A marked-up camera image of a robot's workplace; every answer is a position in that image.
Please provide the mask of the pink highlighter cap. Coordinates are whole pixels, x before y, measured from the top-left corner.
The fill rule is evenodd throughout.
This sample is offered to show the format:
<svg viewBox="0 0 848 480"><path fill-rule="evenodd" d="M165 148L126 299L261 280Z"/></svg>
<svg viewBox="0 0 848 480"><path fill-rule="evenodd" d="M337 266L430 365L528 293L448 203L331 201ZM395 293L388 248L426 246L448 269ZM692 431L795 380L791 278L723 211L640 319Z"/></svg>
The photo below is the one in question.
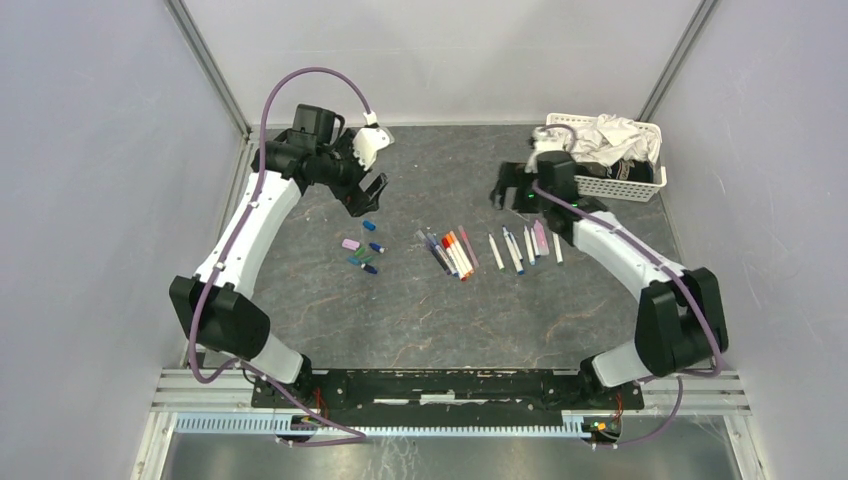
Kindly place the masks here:
<svg viewBox="0 0 848 480"><path fill-rule="evenodd" d="M356 251L360 248L361 244L356 240L344 239L341 246L346 250Z"/></svg>

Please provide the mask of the pink thin pen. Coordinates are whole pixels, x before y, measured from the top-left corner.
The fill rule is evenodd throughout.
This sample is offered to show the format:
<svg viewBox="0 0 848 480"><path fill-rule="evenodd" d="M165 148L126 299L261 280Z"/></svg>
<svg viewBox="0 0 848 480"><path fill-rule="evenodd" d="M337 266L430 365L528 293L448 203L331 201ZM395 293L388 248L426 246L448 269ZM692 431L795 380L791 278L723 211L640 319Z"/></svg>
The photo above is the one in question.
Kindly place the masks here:
<svg viewBox="0 0 848 480"><path fill-rule="evenodd" d="M468 236L465 228L462 225L459 225L458 229L459 229L459 233L460 233L462 242L463 242L463 244L464 244L464 246L467 250L468 257L471 261L471 265L472 265L473 269L476 270L476 269L479 268L479 260L478 260L476 254L473 250L469 236Z"/></svg>

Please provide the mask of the large blue white marker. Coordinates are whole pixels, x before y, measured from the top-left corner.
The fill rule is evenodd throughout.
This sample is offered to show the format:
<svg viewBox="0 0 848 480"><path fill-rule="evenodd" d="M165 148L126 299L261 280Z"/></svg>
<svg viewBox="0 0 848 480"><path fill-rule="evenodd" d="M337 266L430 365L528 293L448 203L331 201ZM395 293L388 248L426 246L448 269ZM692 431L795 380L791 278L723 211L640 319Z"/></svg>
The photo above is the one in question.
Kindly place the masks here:
<svg viewBox="0 0 848 480"><path fill-rule="evenodd" d="M522 265L522 262L519 258L520 251L518 250L518 247L516 246L516 244L513 240L512 234L507 229L507 227L505 225L502 226L502 232L503 232L503 237L504 237L504 241L505 241L507 250L509 252L509 255L510 255L510 258L512 260L512 264L513 264L513 266L516 270L516 273L518 275L523 275L525 273L525 271L524 271L524 267Z"/></svg>

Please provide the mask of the blue white marker pen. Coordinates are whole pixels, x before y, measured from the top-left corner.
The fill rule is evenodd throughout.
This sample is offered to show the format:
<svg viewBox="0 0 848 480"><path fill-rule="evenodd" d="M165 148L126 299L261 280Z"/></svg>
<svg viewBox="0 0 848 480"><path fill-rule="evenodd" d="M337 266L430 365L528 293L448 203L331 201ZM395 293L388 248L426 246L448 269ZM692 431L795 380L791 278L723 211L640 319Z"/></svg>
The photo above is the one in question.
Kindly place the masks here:
<svg viewBox="0 0 848 480"><path fill-rule="evenodd" d="M533 258L534 259L539 258L541 256L541 254L540 254L540 251L539 251L538 242L537 242L537 239L536 239L536 236L535 236L535 232L532 228L528 228L528 237L530 238L530 245L531 245L531 249L532 249Z"/></svg>

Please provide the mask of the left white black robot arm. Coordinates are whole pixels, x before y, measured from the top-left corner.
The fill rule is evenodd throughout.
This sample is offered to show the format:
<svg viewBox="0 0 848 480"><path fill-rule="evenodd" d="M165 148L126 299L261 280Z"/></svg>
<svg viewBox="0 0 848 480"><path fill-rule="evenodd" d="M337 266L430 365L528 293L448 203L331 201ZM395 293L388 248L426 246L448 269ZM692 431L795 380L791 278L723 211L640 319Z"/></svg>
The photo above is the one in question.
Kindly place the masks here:
<svg viewBox="0 0 848 480"><path fill-rule="evenodd" d="M275 392L290 407L313 397L310 361L272 333L269 316L252 300L256 280L284 220L309 187L327 187L354 218L378 210L386 175L367 187L361 182L394 138L375 112L364 118L364 126L348 128L331 110L298 105L293 125L260 143L246 192L212 252L192 276L176 276L169 287L191 344L277 380Z"/></svg>

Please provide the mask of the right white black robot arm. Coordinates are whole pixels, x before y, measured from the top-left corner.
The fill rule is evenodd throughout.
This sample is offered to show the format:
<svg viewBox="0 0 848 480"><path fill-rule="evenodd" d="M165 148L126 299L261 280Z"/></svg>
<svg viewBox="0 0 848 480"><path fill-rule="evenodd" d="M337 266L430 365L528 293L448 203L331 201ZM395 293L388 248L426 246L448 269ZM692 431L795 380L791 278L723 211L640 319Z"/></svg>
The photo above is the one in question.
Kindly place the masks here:
<svg viewBox="0 0 848 480"><path fill-rule="evenodd" d="M503 162L490 200L501 209L512 190L513 210L540 214L552 233L600 263L637 302L632 339L581 362L580 400L602 408L633 381L718 375L729 338L716 275L686 268L638 239L600 200L579 193L576 171L564 151Z"/></svg>

